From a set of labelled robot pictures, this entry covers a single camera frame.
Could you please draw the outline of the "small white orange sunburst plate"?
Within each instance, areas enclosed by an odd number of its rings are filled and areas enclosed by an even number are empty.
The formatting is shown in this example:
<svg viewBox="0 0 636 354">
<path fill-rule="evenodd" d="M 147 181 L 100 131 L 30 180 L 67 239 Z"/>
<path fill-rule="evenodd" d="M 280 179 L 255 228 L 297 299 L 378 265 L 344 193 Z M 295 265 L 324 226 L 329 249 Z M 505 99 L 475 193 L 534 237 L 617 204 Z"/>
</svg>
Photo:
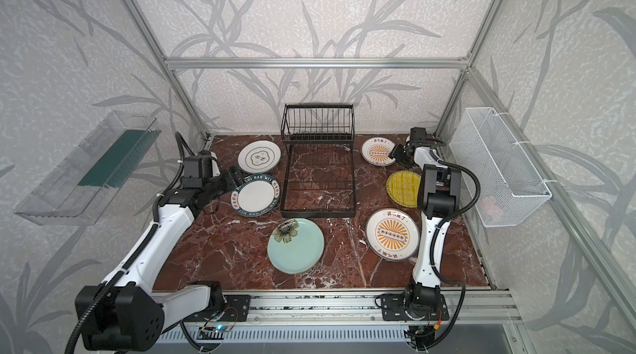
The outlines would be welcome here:
<svg viewBox="0 0 636 354">
<path fill-rule="evenodd" d="M 373 137 L 364 142 L 361 154 L 365 161 L 377 167 L 387 167 L 396 162 L 389 155 L 395 143 L 384 137 Z"/>
</svg>

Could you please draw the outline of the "yellow green woven plate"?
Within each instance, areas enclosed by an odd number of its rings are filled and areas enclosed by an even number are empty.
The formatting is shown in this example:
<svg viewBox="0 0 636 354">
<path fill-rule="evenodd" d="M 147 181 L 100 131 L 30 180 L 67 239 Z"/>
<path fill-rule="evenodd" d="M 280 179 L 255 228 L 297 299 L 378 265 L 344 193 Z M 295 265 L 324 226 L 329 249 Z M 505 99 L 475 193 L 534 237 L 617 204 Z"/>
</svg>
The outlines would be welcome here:
<svg viewBox="0 0 636 354">
<path fill-rule="evenodd" d="M 387 193 L 398 205 L 417 208 L 417 195 L 421 179 L 420 174 L 412 171 L 392 173 L 386 183 Z"/>
</svg>

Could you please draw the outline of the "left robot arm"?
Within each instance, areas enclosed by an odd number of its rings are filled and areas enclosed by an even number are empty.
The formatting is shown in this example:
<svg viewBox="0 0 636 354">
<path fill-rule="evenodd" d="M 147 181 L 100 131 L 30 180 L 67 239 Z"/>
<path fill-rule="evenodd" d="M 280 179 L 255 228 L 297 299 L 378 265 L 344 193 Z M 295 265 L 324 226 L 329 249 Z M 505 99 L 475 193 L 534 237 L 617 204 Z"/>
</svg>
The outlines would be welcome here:
<svg viewBox="0 0 636 354">
<path fill-rule="evenodd" d="M 65 351 L 79 342 L 90 351 L 146 352 L 170 329 L 193 314 L 223 314 L 227 301 L 220 283 L 203 281 L 171 294 L 153 287 L 177 242 L 215 199 L 243 184 L 238 168 L 220 168 L 209 150 L 194 153 L 180 133 L 177 175 L 152 204 L 152 221 L 123 261 L 98 285 L 76 296 L 78 321 Z"/>
</svg>

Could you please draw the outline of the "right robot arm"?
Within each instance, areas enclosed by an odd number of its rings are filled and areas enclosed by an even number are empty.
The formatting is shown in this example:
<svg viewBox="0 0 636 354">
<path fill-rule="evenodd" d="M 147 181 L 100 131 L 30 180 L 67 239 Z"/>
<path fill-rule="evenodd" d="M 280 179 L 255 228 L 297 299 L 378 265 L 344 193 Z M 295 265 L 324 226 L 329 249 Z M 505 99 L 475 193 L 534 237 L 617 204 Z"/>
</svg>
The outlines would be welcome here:
<svg viewBox="0 0 636 354">
<path fill-rule="evenodd" d="M 442 284 L 465 289 L 464 282 L 442 276 L 443 246 L 451 222 L 473 208 L 481 194 L 475 173 L 437 154 L 444 145 L 424 128 L 415 127 L 406 143 L 396 145 L 389 155 L 406 168 L 422 170 L 416 196 L 422 216 L 421 241 L 403 302 L 405 313 L 415 320 L 442 313 Z"/>
</svg>

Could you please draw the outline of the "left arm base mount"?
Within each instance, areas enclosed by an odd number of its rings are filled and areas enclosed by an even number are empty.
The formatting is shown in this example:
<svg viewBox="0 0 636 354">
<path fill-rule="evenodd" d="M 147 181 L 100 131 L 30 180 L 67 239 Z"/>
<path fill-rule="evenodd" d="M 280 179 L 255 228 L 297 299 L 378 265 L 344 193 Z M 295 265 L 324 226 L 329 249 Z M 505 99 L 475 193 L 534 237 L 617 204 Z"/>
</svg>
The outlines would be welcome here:
<svg viewBox="0 0 636 354">
<path fill-rule="evenodd" d="M 248 311 L 252 297 L 248 294 L 225 295 L 223 304 L 215 305 L 201 312 L 185 318 L 185 323 L 244 323 L 248 318 Z"/>
</svg>

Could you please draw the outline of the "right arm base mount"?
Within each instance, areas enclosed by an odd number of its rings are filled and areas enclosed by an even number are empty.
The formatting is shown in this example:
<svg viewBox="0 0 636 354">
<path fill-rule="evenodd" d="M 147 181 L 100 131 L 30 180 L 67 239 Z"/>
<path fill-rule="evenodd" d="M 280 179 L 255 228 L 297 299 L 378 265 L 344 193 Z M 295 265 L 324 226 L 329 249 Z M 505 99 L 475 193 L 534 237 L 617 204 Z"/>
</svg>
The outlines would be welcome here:
<svg viewBox="0 0 636 354">
<path fill-rule="evenodd" d="M 449 321 L 451 316 L 445 298 L 439 294 L 407 298 L 405 293 L 381 294 L 374 300 L 380 308 L 384 321 L 423 321 L 440 323 Z"/>
</svg>

